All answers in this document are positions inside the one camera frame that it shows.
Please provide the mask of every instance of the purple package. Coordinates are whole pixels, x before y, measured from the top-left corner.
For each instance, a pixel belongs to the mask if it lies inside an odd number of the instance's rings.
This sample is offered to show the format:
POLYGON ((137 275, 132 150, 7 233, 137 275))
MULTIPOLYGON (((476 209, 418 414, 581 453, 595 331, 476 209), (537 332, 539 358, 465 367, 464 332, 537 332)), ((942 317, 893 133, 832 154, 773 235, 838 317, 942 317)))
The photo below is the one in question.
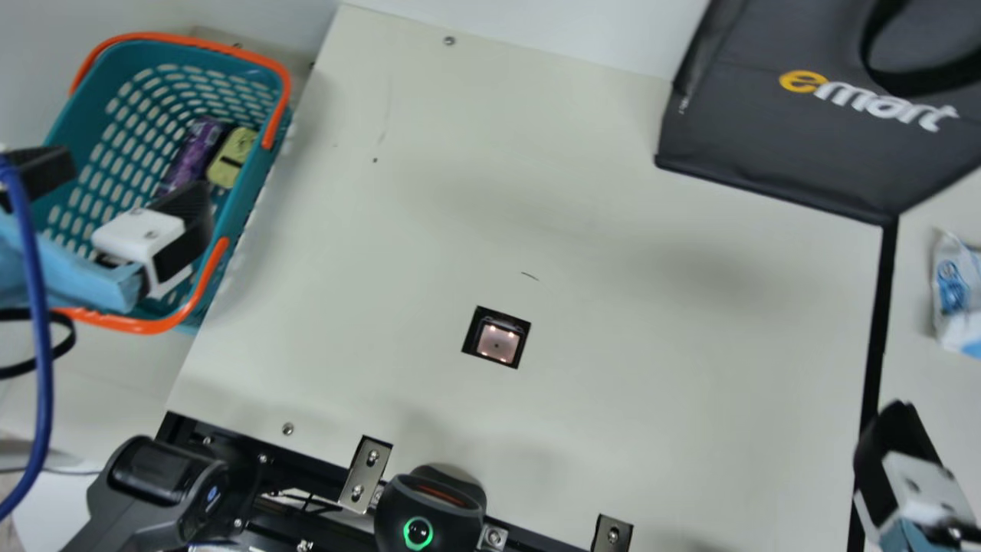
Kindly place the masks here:
POLYGON ((181 149, 174 156, 171 166, 168 167, 153 196, 163 197, 188 182, 202 178, 221 137, 231 127, 232 125, 211 117, 194 119, 190 129, 187 130, 181 149))

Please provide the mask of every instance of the metal bracket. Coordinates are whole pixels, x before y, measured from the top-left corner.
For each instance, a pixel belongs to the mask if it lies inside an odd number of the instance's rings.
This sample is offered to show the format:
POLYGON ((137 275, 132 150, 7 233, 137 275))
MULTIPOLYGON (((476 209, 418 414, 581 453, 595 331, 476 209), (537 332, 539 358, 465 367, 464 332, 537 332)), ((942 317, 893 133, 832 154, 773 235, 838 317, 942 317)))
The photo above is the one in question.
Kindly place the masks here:
POLYGON ((504 545, 507 544, 507 529, 497 525, 484 524, 484 531, 481 533, 481 543, 477 546, 483 552, 503 552, 504 545))
POLYGON ((378 486, 375 487, 375 493, 371 496, 371 508, 378 508, 378 503, 380 500, 382 500, 382 493, 384 492, 385 484, 379 483, 378 486))
POLYGON ((634 526, 615 520, 603 514, 596 520, 596 533, 593 535, 592 552, 627 552, 634 526))
POLYGON ((382 480, 382 475, 385 474, 389 456, 391 456, 391 445, 371 437, 361 437, 361 444, 358 445, 354 460, 351 461, 347 481, 340 491, 337 503, 355 514, 367 513, 375 489, 382 480))

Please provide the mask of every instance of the basket handle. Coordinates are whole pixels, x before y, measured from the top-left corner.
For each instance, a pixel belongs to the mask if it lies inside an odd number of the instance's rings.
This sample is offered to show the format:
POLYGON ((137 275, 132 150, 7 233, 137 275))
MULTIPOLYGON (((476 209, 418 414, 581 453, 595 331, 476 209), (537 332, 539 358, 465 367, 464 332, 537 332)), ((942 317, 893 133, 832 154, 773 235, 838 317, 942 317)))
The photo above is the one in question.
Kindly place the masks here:
POLYGON ((218 268, 218 263, 222 260, 228 248, 229 239, 220 238, 215 244, 215 248, 212 249, 208 261, 204 264, 201 276, 194 284, 194 292, 187 299, 187 303, 165 318, 160 318, 159 320, 141 320, 139 318, 130 318, 117 314, 103 314, 96 310, 89 310, 82 307, 56 308, 55 310, 67 315, 73 320, 93 326, 101 326, 109 330, 143 335, 162 334, 177 327, 194 311, 197 304, 201 302, 201 296, 204 295, 208 284, 211 283, 211 277, 214 275, 215 269, 218 268))
POLYGON ((88 57, 85 58, 85 61, 78 69, 78 74, 75 75, 75 80, 72 82, 72 88, 69 90, 69 95, 75 93, 75 90, 81 84, 82 80, 85 79, 85 75, 88 74, 88 71, 92 68, 92 65, 95 64, 95 60, 98 59, 99 55, 102 54, 106 48, 128 40, 155 40, 157 42, 168 42, 171 44, 179 44, 181 46, 192 46, 204 50, 211 50, 213 52, 230 55, 238 59, 254 63, 269 69, 273 73, 276 73, 280 77, 280 81, 283 82, 283 89, 280 90, 280 102, 276 105, 276 110, 273 111, 273 118, 266 127, 266 133, 262 136, 262 147, 264 149, 273 149, 273 144, 276 142, 276 131, 280 127, 280 120, 283 118, 283 113, 286 110, 286 104, 289 102, 291 90, 289 71, 283 67, 283 64, 274 59, 261 56, 255 52, 249 52, 248 50, 242 50, 241 48, 227 46, 219 42, 202 40, 201 38, 194 38, 193 36, 168 34, 166 32, 130 32, 127 34, 114 36, 96 46, 95 49, 88 54, 88 57))

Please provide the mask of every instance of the blue label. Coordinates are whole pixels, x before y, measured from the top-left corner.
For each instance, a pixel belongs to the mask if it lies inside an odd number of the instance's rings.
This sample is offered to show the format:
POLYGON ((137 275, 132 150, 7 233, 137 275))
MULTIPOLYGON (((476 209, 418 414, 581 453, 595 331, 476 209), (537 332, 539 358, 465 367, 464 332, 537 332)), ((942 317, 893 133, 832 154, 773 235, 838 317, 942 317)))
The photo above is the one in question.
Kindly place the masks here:
POLYGON ((949 260, 937 266, 937 286, 940 289, 940 305, 944 314, 953 314, 967 309, 970 288, 960 277, 957 265, 949 260))

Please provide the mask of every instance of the black square frame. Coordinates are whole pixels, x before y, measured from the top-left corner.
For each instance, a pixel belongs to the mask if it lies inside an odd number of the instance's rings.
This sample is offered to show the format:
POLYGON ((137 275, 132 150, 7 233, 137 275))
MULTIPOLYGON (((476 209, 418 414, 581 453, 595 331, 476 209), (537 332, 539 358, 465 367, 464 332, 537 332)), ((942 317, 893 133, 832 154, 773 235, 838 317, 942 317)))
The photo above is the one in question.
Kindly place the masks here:
POLYGON ((527 320, 522 320, 516 316, 478 305, 474 309, 474 317, 470 320, 470 328, 467 330, 467 337, 463 340, 463 349, 461 352, 471 357, 477 357, 478 359, 501 364, 516 370, 518 369, 518 364, 521 362, 521 355, 525 351, 525 344, 528 343, 528 335, 531 331, 532 323, 527 320), (518 343, 518 348, 514 353, 514 361, 512 362, 504 362, 494 357, 485 357, 477 352, 477 344, 481 339, 481 330, 484 329, 485 325, 495 322, 501 326, 513 328, 514 332, 521 336, 521 341, 518 343))

